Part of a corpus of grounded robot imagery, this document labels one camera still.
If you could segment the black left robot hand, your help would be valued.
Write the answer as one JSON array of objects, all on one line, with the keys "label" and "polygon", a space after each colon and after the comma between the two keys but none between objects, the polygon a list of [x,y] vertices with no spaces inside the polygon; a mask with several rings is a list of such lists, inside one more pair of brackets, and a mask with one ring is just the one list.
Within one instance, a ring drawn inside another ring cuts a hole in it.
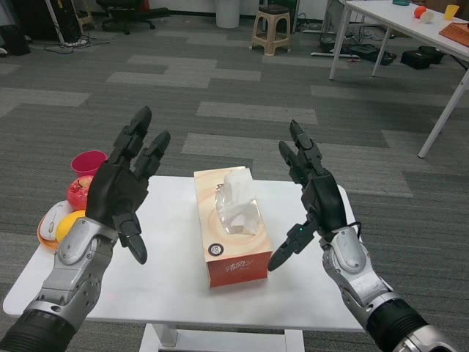
[{"label": "black left robot hand", "polygon": [[141,264],[147,261],[147,249],[136,211],[171,141],[170,133],[163,131],[144,146],[151,120],[152,112],[144,106],[122,128],[110,156],[93,177],[86,205],[86,217],[116,231],[122,247]]}]

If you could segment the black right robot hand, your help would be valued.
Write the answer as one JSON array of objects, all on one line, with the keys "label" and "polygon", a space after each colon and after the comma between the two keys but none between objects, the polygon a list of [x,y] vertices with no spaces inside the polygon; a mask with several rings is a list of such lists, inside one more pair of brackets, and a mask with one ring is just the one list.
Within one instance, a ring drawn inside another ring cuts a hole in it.
[{"label": "black right robot hand", "polygon": [[292,254],[301,253],[314,239],[316,232],[325,235],[347,225],[338,185],[331,172],[322,165],[322,154],[317,143],[295,120],[291,121],[289,132],[298,150],[293,151],[283,141],[278,143],[278,148],[289,167],[292,181],[301,185],[306,221],[295,224],[287,232],[287,239],[269,260],[269,272],[283,265]]}]

